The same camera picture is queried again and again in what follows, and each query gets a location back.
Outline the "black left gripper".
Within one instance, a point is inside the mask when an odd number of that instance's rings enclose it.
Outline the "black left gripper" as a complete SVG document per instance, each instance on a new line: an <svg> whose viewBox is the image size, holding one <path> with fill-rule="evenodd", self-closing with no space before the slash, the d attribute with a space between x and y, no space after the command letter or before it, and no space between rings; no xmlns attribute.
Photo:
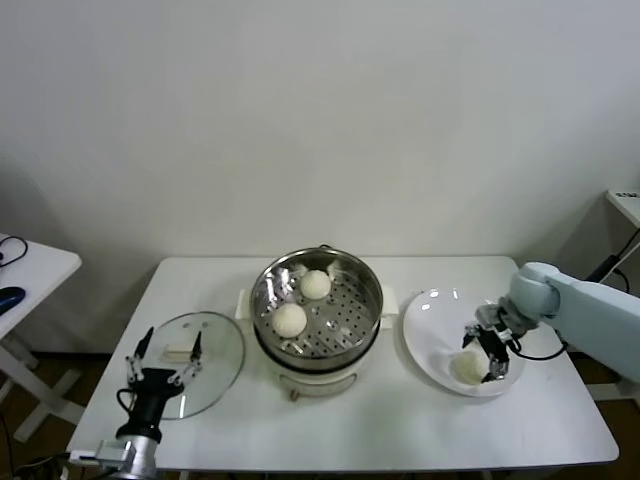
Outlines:
<svg viewBox="0 0 640 480"><path fill-rule="evenodd" d="M142 360L153 336L150 327L138 342L134 353L125 358L127 388L116 392L116 400L127 413L127 422L118 428L117 439L142 436L160 443L159 428L166 403L176 396L176 385L188 385L202 370L202 332L199 331L190 351L174 347L169 357L184 363L181 370L142 368Z"/></svg>

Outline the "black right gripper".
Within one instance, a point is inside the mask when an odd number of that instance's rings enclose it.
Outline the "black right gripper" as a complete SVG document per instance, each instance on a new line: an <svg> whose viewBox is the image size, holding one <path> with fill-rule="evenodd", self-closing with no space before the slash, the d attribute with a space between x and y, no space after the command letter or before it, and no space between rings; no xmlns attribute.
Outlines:
<svg viewBox="0 0 640 480"><path fill-rule="evenodd" d="M475 339L489 359L488 371L482 383L504 380L509 372L509 354L505 343L495 330L487 330L478 324L467 325L464 329L462 349L466 349Z"/></svg>

